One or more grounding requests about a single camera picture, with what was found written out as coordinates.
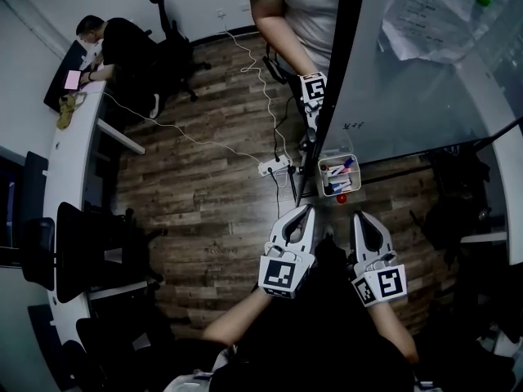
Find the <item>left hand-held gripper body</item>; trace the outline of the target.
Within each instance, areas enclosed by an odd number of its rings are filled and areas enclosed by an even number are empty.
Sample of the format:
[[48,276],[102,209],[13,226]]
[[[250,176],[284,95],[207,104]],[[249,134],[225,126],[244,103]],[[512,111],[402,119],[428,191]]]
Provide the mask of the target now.
[[261,256],[258,286],[270,296],[293,299],[315,263],[315,256],[268,243]]

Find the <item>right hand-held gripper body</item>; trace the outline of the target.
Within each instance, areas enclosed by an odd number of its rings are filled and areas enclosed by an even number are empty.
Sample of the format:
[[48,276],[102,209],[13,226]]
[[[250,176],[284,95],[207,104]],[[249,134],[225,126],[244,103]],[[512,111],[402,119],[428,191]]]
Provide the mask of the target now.
[[364,307],[392,301],[407,295],[405,266],[394,251],[354,266],[351,282]]

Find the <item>person's left forearm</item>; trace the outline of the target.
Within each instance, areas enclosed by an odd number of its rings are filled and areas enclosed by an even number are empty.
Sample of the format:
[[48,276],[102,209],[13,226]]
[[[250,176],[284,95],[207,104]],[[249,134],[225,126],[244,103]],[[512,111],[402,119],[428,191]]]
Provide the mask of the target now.
[[226,311],[203,331],[202,339],[223,345],[237,344],[272,302],[260,288]]

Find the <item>person's right forearm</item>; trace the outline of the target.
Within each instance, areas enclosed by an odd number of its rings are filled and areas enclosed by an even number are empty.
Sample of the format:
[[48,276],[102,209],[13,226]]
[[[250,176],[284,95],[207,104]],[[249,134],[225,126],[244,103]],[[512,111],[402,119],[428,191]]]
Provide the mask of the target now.
[[419,362],[418,351],[413,337],[396,316],[388,302],[381,302],[367,308],[378,333],[388,339],[412,364]]

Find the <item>black-framed glass whiteboard on stand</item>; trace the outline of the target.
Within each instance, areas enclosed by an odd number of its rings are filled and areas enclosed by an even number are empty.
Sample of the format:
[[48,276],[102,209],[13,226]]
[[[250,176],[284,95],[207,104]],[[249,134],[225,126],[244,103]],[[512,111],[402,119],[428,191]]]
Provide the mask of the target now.
[[456,66],[480,56],[523,125],[523,0],[511,0],[490,30],[457,63],[399,60],[382,32],[391,0],[339,0],[324,106],[306,177],[322,162],[355,156],[378,163],[494,138]]

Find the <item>white power strip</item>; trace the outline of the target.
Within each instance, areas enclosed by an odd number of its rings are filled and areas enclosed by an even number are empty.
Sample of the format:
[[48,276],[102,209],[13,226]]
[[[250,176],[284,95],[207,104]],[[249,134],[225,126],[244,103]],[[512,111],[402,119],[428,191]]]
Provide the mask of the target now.
[[278,159],[271,159],[264,163],[258,164],[258,173],[260,176],[265,177],[271,173],[275,174],[281,170],[286,170],[290,166],[290,160],[286,155],[280,155]]

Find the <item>person's black clothing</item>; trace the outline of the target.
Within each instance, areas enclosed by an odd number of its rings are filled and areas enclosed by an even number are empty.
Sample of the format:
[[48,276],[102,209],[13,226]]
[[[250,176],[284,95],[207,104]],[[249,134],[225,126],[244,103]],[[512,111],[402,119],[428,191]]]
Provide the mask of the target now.
[[327,229],[292,300],[273,297],[235,345],[176,343],[163,392],[413,392],[412,364],[378,333]]

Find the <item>black backpack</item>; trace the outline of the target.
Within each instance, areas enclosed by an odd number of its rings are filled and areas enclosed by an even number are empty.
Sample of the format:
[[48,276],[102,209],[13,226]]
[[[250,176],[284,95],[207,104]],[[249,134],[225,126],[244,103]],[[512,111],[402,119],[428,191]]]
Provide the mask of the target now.
[[439,149],[429,155],[439,198],[422,220],[410,216],[427,241],[443,251],[450,267],[463,255],[461,240],[472,233],[488,213],[484,183],[490,167],[464,149]]

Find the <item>white side desk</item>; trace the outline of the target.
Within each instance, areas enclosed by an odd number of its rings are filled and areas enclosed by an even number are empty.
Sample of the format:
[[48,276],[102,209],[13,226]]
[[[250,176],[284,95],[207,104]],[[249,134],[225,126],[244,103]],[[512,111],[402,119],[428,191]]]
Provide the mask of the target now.
[[523,263],[523,133],[501,87],[479,55],[470,52],[457,75],[481,116],[503,184],[507,210],[507,254],[510,265]]

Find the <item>curved white desk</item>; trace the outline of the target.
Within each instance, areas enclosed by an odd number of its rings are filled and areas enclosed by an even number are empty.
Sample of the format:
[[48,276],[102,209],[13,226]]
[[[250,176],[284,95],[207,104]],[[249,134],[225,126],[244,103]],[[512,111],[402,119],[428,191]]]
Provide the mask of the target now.
[[[145,154],[144,147],[99,118],[101,102],[108,92],[105,88],[105,81],[88,83],[83,88],[87,93],[85,100],[75,110],[71,123],[63,131],[56,131],[48,158],[43,202],[43,215],[54,221],[62,202],[78,209],[83,207],[86,172],[96,130],[103,131],[136,154]],[[80,342],[76,322],[90,316],[87,296],[82,293],[62,303],[58,300],[57,287],[55,281],[55,289],[48,292],[48,300],[59,341],[62,345],[67,341]]]

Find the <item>crumpled white paper sheet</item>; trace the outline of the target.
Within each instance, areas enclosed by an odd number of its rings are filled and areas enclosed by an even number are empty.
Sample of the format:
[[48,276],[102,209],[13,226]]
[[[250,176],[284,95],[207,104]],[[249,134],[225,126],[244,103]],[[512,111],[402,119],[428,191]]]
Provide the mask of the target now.
[[511,0],[391,0],[382,32],[399,60],[459,62],[494,25]]

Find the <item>beige cloth bag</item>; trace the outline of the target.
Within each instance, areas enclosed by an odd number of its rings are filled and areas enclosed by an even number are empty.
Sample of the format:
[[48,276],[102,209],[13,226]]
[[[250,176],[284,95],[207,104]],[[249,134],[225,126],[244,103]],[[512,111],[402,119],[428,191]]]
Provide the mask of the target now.
[[70,125],[74,112],[84,103],[86,97],[85,91],[76,91],[59,99],[60,112],[56,122],[58,130],[63,131]]

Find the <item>dark grey desk divider panel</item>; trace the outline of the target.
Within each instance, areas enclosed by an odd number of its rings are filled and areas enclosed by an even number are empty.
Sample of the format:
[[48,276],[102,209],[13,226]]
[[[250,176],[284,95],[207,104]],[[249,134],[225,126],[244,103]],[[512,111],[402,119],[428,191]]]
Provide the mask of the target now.
[[52,313],[49,305],[28,307],[29,319],[36,336],[42,356],[59,390],[70,388],[70,376],[63,360],[62,345],[56,327],[51,324]]
[[48,160],[29,151],[23,172],[21,212],[24,221],[41,218],[47,181]]

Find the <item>black laptop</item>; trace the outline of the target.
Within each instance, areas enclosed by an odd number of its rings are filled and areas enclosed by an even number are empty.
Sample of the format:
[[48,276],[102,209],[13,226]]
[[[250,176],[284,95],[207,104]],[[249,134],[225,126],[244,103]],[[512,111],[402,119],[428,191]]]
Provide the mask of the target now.
[[69,70],[79,70],[86,73],[91,70],[90,65],[91,61],[87,59],[87,50],[80,42],[75,41],[65,54],[65,58],[61,61],[51,81],[44,98],[44,104],[56,113],[59,113],[59,99],[71,92],[63,87],[65,75]]

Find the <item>dark framed window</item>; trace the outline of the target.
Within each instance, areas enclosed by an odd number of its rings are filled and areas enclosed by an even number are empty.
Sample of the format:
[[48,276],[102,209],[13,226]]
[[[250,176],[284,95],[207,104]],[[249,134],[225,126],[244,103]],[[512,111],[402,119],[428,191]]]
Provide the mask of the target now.
[[23,167],[0,155],[0,267],[20,268]]

